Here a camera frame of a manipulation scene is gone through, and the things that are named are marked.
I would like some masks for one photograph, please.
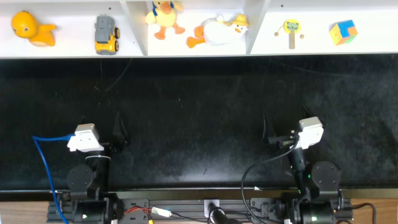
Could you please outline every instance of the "white plush duck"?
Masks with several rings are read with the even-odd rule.
[[[224,22],[224,17],[208,19],[202,26],[195,28],[195,37],[187,39],[190,48],[202,43],[210,45],[227,44],[240,39],[248,30],[248,22],[245,15],[239,14],[232,22]]]

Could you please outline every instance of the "plush duck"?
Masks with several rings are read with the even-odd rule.
[[[230,43],[244,36],[248,30],[246,16],[239,14],[232,22],[225,22],[223,16],[217,19],[208,19],[202,26],[195,28],[195,37],[187,39],[190,48],[202,43],[222,45]]]
[[[40,24],[32,14],[27,11],[21,11],[15,14],[11,20],[11,26],[15,35],[29,39],[29,41],[38,47],[55,45],[54,36],[51,30],[55,29],[53,24]]]
[[[179,2],[174,1],[154,1],[152,2],[153,10],[148,13],[145,20],[151,24],[158,24],[160,26],[160,31],[155,34],[155,37],[159,40],[164,40],[166,38],[165,33],[168,27],[173,27],[176,34],[182,34],[185,29],[179,27],[176,23],[177,13],[174,9],[181,11],[182,5]]]

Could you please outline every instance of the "blue cube face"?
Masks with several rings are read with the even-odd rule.
[[[343,38],[349,37],[348,28],[353,27],[353,26],[355,26],[355,25],[354,25],[354,21],[352,21],[352,20],[339,22],[338,27],[340,28],[341,36]]]

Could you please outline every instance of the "colorful cube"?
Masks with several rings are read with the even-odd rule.
[[[348,44],[358,35],[352,20],[336,23],[329,33],[335,45]]]

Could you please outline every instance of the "yellow and gray toy truck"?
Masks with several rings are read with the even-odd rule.
[[[120,30],[110,16],[100,15],[95,24],[95,49],[100,55],[114,55],[119,50]]]

